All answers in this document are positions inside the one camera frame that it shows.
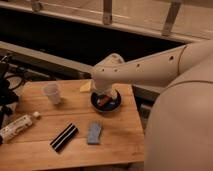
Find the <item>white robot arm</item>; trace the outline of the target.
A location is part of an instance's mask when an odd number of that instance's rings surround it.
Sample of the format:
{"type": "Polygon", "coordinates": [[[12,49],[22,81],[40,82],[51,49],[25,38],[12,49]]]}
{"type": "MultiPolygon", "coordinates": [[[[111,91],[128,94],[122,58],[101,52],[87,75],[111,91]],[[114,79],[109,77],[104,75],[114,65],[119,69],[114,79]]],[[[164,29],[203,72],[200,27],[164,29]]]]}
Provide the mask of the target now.
{"type": "Polygon", "coordinates": [[[161,87],[145,130],[145,171],[213,171],[213,40],[126,62],[111,54],[92,69],[93,91],[161,87]]]}

